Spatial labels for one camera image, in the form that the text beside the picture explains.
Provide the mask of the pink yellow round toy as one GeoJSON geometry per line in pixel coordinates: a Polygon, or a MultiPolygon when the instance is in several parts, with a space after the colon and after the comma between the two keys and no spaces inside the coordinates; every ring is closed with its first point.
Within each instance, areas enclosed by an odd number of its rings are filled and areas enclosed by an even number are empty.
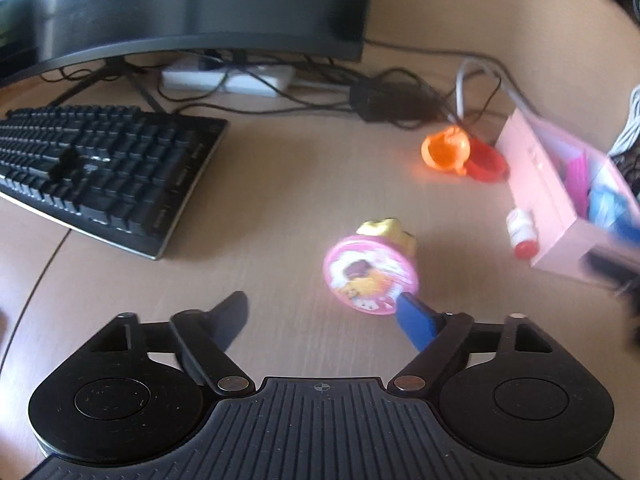
{"type": "Polygon", "coordinates": [[[323,260],[323,277],[347,307],[370,315],[393,315],[400,295],[414,294],[418,242],[396,218],[364,222],[337,242],[323,260]]]}

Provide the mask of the white bottle red cap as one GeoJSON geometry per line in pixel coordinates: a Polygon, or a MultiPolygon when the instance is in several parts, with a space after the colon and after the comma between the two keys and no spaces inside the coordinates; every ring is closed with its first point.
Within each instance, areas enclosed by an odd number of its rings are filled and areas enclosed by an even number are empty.
{"type": "Polygon", "coordinates": [[[532,260],[538,254],[538,233],[529,211],[521,208],[511,210],[506,216],[506,229],[516,258],[532,260]]]}

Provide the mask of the orange toy cup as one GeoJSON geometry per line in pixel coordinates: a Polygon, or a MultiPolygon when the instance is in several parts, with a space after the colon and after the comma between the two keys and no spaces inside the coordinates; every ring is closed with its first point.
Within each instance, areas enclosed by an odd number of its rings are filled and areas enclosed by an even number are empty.
{"type": "Polygon", "coordinates": [[[470,138],[458,126],[429,134],[421,145],[421,157],[426,166],[446,174],[465,176],[465,164],[470,155],[470,138]]]}

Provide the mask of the blue white tissue packet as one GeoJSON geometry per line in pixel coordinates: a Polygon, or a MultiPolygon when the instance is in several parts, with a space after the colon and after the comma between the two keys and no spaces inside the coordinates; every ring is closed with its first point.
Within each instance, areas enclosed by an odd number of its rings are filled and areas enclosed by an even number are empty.
{"type": "Polygon", "coordinates": [[[639,194],[630,188],[633,200],[606,182],[594,180],[588,194],[588,220],[623,242],[639,245],[639,220],[632,213],[639,194]]]}

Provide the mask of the pink plastic basket scoop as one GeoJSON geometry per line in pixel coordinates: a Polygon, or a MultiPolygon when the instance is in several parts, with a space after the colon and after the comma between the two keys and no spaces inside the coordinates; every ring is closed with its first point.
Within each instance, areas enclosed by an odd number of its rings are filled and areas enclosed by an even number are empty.
{"type": "Polygon", "coordinates": [[[588,217],[588,160],[585,151],[565,165],[564,185],[579,218],[588,217]]]}

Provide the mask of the yellow red toy camera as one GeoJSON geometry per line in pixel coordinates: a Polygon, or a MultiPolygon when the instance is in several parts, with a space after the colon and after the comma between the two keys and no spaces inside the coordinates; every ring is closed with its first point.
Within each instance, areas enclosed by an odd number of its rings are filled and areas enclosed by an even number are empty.
{"type": "Polygon", "coordinates": [[[465,163],[466,174],[477,181],[495,183],[506,177],[508,164],[492,146],[472,138],[470,140],[470,156],[465,163]]]}

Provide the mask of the pink cardboard box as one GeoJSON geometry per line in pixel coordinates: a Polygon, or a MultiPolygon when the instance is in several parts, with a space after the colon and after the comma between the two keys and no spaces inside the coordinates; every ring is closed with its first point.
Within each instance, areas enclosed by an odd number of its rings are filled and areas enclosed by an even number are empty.
{"type": "Polygon", "coordinates": [[[506,182],[514,205],[533,216],[539,243],[539,252],[530,260],[533,269],[599,286],[610,281],[590,268],[590,252],[629,270],[639,269],[639,247],[582,217],[568,192],[572,162],[582,160],[588,190],[606,188],[623,196],[631,222],[638,224],[639,204],[608,156],[552,122],[520,110],[506,120],[496,148],[509,166],[506,182]]]}

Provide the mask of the black keyboard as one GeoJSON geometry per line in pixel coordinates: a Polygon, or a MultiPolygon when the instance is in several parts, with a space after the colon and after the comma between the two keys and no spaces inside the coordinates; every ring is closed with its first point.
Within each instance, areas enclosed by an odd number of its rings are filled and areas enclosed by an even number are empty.
{"type": "Polygon", "coordinates": [[[1,121],[1,195],[157,260],[227,128],[223,119],[136,106],[10,110],[1,121]]]}

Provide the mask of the black power adapter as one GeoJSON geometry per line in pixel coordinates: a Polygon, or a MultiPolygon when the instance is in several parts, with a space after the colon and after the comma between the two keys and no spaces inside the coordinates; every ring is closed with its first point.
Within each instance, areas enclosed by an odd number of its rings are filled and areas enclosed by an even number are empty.
{"type": "Polygon", "coordinates": [[[349,89],[348,104],[365,122],[427,122],[440,114],[430,92],[402,82],[358,82],[349,89]]]}

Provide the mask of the white power strip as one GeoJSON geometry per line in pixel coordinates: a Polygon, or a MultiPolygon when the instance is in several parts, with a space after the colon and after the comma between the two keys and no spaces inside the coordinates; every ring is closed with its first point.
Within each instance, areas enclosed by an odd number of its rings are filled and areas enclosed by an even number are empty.
{"type": "Polygon", "coordinates": [[[168,90],[195,90],[248,94],[275,98],[285,92],[295,76],[291,66],[258,65],[239,68],[201,70],[197,60],[179,60],[162,71],[162,83],[168,90]]]}

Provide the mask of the black curved monitor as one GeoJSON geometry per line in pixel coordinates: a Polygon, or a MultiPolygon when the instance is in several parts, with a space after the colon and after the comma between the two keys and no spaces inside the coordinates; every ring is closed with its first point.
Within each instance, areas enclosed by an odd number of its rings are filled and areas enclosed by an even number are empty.
{"type": "Polygon", "coordinates": [[[370,0],[1,0],[1,82],[138,53],[360,59],[370,0]]]}

